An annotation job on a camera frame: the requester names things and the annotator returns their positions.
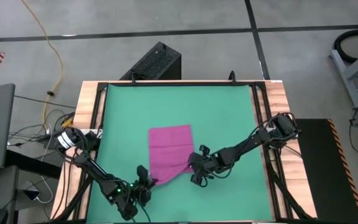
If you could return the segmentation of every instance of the black platform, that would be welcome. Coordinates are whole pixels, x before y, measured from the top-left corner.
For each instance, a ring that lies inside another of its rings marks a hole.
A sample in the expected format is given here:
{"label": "black platform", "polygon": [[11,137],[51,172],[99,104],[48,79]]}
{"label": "black platform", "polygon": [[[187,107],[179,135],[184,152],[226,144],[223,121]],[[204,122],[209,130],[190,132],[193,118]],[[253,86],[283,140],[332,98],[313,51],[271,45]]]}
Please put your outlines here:
{"label": "black platform", "polygon": [[297,119],[298,142],[319,220],[358,223],[358,194],[335,126],[328,119]]}

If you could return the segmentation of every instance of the green mat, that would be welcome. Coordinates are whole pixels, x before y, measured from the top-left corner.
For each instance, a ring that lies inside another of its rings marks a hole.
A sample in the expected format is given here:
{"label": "green mat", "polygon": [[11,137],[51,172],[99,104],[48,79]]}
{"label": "green mat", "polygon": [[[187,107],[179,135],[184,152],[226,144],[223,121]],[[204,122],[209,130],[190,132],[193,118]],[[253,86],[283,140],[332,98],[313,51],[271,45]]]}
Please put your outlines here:
{"label": "green mat", "polygon": [[[214,152],[244,140],[255,128],[248,86],[109,86],[97,163],[128,182],[136,167],[149,168],[148,130],[190,124],[195,151]],[[243,156],[226,179],[206,188],[181,174],[152,189],[152,222],[272,220],[259,149]],[[147,222],[138,206],[136,222]],[[87,223],[125,222],[93,183]]]}

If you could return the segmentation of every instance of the black computer tower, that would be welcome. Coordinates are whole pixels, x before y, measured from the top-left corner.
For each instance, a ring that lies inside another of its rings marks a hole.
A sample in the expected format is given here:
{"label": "black computer tower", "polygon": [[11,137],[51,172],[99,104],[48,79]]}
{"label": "black computer tower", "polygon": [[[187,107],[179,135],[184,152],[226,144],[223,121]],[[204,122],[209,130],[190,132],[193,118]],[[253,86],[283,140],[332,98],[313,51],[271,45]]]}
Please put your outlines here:
{"label": "black computer tower", "polygon": [[181,54],[158,42],[120,80],[181,80]]}

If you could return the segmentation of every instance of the black metal frame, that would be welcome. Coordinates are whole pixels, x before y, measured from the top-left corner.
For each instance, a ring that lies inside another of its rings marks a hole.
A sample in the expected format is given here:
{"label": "black metal frame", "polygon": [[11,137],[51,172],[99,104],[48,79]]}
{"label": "black metal frame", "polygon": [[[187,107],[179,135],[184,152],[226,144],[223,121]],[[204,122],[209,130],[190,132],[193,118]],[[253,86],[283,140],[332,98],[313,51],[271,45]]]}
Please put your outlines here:
{"label": "black metal frame", "polygon": [[[269,99],[267,97],[265,82],[263,82],[263,81],[261,81],[261,82],[258,82],[258,81],[237,82],[236,76],[233,71],[230,73],[229,79],[232,81],[231,82],[175,82],[175,83],[165,82],[165,83],[160,83],[160,82],[136,82],[135,80],[133,80],[132,82],[126,82],[126,83],[98,83],[94,108],[93,108],[93,112],[92,112],[91,124],[90,124],[89,128],[100,128],[100,126],[96,127],[96,117],[98,115],[98,110],[99,110],[99,105],[100,105],[100,100],[101,100],[101,92],[106,91],[106,97],[107,97],[109,85],[114,85],[114,86],[247,86],[248,85],[251,87],[252,94],[254,97],[255,110],[256,110],[258,124],[262,124],[262,121],[263,121],[262,120],[262,112],[260,109],[259,97],[258,97],[258,89],[262,92],[262,97],[263,97],[263,101],[264,101],[267,118],[269,119],[272,117],[272,114],[270,111]],[[104,120],[104,108],[103,108],[103,113],[102,113],[102,118],[101,118],[101,125],[103,124],[103,120]],[[263,152],[264,152],[265,162],[270,162],[269,150],[266,148],[263,148]],[[275,163],[277,166],[278,175],[280,176],[280,179],[283,180],[283,184],[285,185],[285,176],[284,176],[284,171],[283,171],[283,167],[282,167],[282,162],[281,162],[280,155],[277,151],[275,151],[275,157],[276,157]],[[96,152],[94,159],[97,160],[97,158],[98,158],[98,153]],[[279,220],[282,217],[280,214],[280,207],[278,204],[277,192],[275,189],[275,184],[274,184],[274,182],[271,178],[271,174],[269,174],[269,172],[267,173],[267,178],[268,178],[268,182],[269,182],[270,194],[271,194],[271,198],[272,198],[272,205],[273,205],[273,210],[274,210],[274,215],[275,215],[274,218],[276,220]],[[84,181],[85,181],[85,174],[83,172],[81,174],[80,185],[83,184]],[[89,192],[91,192],[91,191],[92,191],[92,184],[90,185]],[[290,207],[289,203],[287,202],[286,198],[284,198],[284,201],[285,201],[285,210],[287,213],[287,217],[292,218],[291,207]],[[78,216],[80,213],[80,207],[81,207],[81,201],[79,201],[78,205],[75,208],[75,212],[74,212],[74,216],[73,216],[74,219],[78,219]]]}

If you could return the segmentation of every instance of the yellow cable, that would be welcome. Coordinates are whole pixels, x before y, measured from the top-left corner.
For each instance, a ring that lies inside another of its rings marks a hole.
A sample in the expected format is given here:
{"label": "yellow cable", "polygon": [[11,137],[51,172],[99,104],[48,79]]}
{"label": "yellow cable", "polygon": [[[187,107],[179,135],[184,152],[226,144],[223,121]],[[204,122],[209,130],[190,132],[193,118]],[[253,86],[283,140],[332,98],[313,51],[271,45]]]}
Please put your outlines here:
{"label": "yellow cable", "polygon": [[[53,88],[51,89],[51,91],[55,91],[56,87],[59,85],[59,83],[61,82],[62,78],[63,78],[63,61],[62,61],[62,58],[60,57],[59,53],[57,52],[57,50],[50,44],[49,42],[49,37],[48,37],[48,34],[47,32],[45,31],[44,27],[42,26],[41,22],[38,20],[37,16],[34,14],[34,12],[30,9],[30,7],[25,3],[24,0],[21,0],[23,5],[29,10],[29,12],[32,14],[32,16],[34,17],[34,19],[37,21],[38,25],[41,27],[42,29],[42,32],[44,32],[44,36],[45,36],[45,39],[47,40],[47,43],[49,45],[49,47],[56,53],[58,59],[59,59],[59,62],[60,62],[60,77],[59,77],[59,80],[55,83],[55,86],[53,86]],[[47,99],[45,100],[45,104],[44,104],[44,111],[42,112],[42,124],[44,124],[44,127],[46,128],[46,125],[45,125],[45,114],[47,112],[47,105],[49,102],[49,99],[50,99],[50,95],[47,96]]]}

